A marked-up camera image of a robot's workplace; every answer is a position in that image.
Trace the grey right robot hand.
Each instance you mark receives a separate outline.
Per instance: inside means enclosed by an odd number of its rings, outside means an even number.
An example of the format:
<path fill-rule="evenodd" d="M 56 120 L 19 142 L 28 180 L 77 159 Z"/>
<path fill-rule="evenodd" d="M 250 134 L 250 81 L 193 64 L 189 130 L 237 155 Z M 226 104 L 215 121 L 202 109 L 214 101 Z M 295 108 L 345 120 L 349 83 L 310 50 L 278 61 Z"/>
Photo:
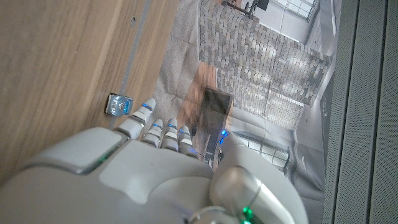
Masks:
<path fill-rule="evenodd" d="M 307 223 L 293 184 L 227 129 L 224 158 L 199 159 L 186 126 L 149 98 L 118 127 L 48 147 L 1 185 L 2 223 Z"/>

